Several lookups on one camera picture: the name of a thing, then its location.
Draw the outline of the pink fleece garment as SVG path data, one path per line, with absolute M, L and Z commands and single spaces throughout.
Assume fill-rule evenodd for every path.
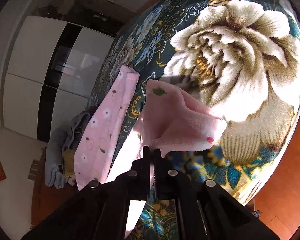
M 181 88 L 148 80 L 146 103 L 119 151 L 116 145 L 139 74 L 122 66 L 110 91 L 88 122 L 74 156 L 77 187 L 91 180 L 114 181 L 142 157 L 143 146 L 171 151 L 203 151 L 220 139 L 226 121 Z

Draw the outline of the yellow knit sweater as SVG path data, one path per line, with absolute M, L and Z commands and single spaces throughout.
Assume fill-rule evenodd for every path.
M 75 171 L 74 171 L 75 150 L 67 149 L 63 152 L 62 156 L 63 156 L 63 161 L 64 161 L 63 176 L 65 178 L 74 176 L 75 175 Z

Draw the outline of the wooden headboard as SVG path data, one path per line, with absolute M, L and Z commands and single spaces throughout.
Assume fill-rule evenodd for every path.
M 254 199 L 260 220 L 280 239 L 290 239 L 300 226 L 300 118 L 278 167 Z

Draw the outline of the blue-grey sweatshirt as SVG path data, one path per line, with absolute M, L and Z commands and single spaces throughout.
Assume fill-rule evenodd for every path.
M 51 133 L 46 149 L 45 185 L 62 189 L 66 184 L 73 186 L 75 175 L 69 178 L 63 176 L 63 152 L 67 149 L 77 150 L 83 132 L 90 120 L 90 113 L 82 112 L 71 120 L 65 128 L 57 128 Z

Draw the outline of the white black glossy wardrobe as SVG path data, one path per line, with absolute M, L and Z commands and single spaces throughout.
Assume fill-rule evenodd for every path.
M 3 123 L 48 142 L 84 111 L 113 38 L 52 18 L 28 16 L 7 67 Z

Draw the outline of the teal floral bed blanket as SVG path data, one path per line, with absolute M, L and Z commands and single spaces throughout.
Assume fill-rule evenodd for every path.
M 176 169 L 214 179 L 245 205 L 279 164 L 300 115 L 300 27 L 288 0 L 160 0 L 117 35 L 88 105 L 98 107 L 121 65 L 138 85 L 120 150 L 145 103 L 149 79 L 184 89 L 227 127 L 210 150 L 170 153 Z

